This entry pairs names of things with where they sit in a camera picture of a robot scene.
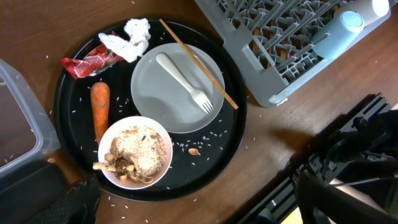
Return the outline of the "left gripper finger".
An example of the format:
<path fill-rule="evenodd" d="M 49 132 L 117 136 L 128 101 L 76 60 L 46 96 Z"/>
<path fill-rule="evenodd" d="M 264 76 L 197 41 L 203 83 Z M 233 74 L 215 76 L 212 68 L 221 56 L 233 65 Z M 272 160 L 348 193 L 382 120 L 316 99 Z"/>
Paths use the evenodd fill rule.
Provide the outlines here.
<path fill-rule="evenodd" d="M 101 200 L 101 189 L 95 175 L 72 184 L 61 198 L 29 219 L 34 224 L 94 224 Z"/>

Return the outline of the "grey plate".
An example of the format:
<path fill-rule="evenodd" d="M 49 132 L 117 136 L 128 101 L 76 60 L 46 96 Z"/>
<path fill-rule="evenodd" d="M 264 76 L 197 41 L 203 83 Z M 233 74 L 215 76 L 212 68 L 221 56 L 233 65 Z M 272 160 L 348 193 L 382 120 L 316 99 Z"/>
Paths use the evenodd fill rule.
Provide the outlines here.
<path fill-rule="evenodd" d="M 214 110 L 206 114 L 161 65 L 155 56 L 164 53 L 187 81 L 209 98 Z M 197 67 L 178 43 L 163 44 L 149 50 L 138 61 L 131 78 L 131 94 L 141 114 L 156 120 L 170 133 L 197 131 L 219 113 L 224 96 Z"/>

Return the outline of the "white plastic fork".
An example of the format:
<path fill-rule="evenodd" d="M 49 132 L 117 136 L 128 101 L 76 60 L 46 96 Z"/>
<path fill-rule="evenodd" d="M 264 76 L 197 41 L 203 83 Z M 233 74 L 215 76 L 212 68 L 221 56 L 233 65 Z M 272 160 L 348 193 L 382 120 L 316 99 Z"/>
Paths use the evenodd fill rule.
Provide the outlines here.
<path fill-rule="evenodd" d="M 169 57 L 164 53 L 158 53 L 155 56 L 158 64 L 164 68 L 176 81 L 181 84 L 181 86 L 186 89 L 194 102 L 206 113 L 209 114 L 213 111 L 213 106 L 208 99 L 208 97 L 204 94 L 204 92 L 200 90 L 194 89 L 192 85 L 188 82 L 188 80 L 182 75 L 177 66 L 169 59 Z"/>

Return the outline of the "wooden chopstick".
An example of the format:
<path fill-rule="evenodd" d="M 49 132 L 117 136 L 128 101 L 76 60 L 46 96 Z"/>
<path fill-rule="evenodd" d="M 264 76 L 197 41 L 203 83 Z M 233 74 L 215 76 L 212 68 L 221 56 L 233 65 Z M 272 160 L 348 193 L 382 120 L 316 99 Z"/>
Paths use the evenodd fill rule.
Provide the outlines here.
<path fill-rule="evenodd" d="M 169 34 L 177 41 L 177 43 L 184 49 L 187 55 L 194 61 L 194 63 L 200 68 L 200 70 L 208 77 L 209 80 L 214 84 L 215 87 L 220 91 L 224 98 L 230 103 L 234 109 L 238 109 L 238 105 L 234 100 L 225 92 L 225 90 L 220 86 L 220 84 L 213 78 L 212 74 L 199 62 L 199 60 L 191 53 L 191 51 L 186 47 L 186 45 L 178 38 L 178 36 L 173 32 L 173 30 L 162 20 L 159 19 L 160 23 L 165 27 Z"/>

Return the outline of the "light blue cup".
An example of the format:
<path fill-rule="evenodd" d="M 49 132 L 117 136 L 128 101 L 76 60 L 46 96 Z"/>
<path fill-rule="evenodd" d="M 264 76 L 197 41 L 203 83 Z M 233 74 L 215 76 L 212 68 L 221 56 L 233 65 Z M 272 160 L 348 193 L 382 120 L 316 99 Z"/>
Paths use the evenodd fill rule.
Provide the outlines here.
<path fill-rule="evenodd" d="M 354 11 L 343 11 L 313 37 L 313 51 L 320 57 L 334 60 L 364 29 L 364 20 Z"/>

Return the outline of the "white paper cup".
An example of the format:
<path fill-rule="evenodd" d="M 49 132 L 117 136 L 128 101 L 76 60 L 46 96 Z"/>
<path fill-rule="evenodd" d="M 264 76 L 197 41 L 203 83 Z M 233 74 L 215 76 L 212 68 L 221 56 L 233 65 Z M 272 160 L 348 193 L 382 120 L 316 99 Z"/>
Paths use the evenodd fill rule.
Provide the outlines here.
<path fill-rule="evenodd" d="M 337 9 L 333 17 L 337 17 L 344 11 L 357 12 L 364 20 L 364 25 L 370 25 L 385 16 L 390 8 L 388 0 L 354 0 Z"/>

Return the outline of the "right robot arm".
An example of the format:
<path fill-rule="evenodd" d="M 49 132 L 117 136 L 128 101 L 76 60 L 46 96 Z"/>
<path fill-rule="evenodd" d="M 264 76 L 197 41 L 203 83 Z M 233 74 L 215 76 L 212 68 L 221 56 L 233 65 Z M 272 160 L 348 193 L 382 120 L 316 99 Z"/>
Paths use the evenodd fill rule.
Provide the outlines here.
<path fill-rule="evenodd" d="M 314 136 L 230 223 L 397 222 L 397 112 L 382 93 L 363 98 Z"/>

